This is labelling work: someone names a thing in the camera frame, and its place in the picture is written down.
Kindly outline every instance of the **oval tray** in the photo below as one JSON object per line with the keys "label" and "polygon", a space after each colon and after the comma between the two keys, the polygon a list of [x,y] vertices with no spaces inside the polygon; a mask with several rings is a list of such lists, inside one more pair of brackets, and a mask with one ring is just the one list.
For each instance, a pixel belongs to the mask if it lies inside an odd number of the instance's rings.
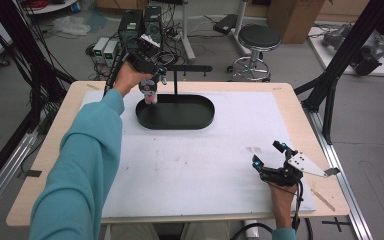
{"label": "oval tray", "polygon": [[211,124],[214,118],[214,104],[199,95],[158,94],[157,104],[136,105],[139,123],[149,129],[193,130]]}

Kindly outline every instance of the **human hand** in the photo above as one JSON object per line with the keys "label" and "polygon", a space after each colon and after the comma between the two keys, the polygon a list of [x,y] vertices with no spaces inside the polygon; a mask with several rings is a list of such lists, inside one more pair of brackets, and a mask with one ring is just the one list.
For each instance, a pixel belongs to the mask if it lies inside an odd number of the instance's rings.
{"label": "human hand", "polygon": [[136,71],[128,61],[125,61],[120,71],[118,71],[114,89],[124,97],[130,92],[130,89],[137,86],[141,80],[150,79],[151,77],[152,75],[149,73]]}
{"label": "human hand", "polygon": [[281,187],[274,183],[268,183],[271,190],[273,201],[272,211],[276,219],[277,228],[290,228],[291,222],[291,204],[294,199],[297,185],[292,187]]}

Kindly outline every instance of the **cardboard box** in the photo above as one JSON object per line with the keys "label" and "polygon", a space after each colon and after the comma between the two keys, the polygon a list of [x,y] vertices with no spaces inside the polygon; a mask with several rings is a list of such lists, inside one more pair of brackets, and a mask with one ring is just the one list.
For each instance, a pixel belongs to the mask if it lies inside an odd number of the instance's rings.
{"label": "cardboard box", "polygon": [[267,16],[268,9],[268,4],[256,4],[254,0],[248,1],[245,8],[245,16],[265,18]]}
{"label": "cardboard box", "polygon": [[268,25],[282,35],[282,43],[303,43],[325,0],[276,0],[267,13]]}
{"label": "cardboard box", "polygon": [[143,10],[148,5],[147,0],[98,0],[98,8],[106,10]]}

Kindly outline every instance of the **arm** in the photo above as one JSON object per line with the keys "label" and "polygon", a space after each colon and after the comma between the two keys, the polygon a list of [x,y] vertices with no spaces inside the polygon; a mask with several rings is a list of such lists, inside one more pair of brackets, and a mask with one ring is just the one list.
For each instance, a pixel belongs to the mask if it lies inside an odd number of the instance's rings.
{"label": "arm", "polygon": [[292,228],[291,222],[291,204],[294,198],[294,193],[297,191],[297,186],[279,187],[269,183],[272,200],[273,200],[273,215],[276,219],[277,229],[273,230],[273,240],[295,240],[295,230]]}
{"label": "arm", "polygon": [[122,97],[144,78],[150,74],[123,64],[114,90],[79,111],[33,206],[30,239],[98,238],[102,207],[120,161]]}

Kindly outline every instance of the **black stool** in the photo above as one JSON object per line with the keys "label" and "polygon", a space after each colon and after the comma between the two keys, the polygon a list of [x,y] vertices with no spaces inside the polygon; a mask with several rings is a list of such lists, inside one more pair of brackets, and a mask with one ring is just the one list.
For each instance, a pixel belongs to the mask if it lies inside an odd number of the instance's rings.
{"label": "black stool", "polygon": [[233,73],[233,77],[240,76],[255,82],[270,82],[269,67],[263,60],[263,52],[277,48],[280,40],[280,34],[269,27],[244,26],[239,31],[238,41],[251,50],[251,56],[238,58],[227,68],[228,72]]}

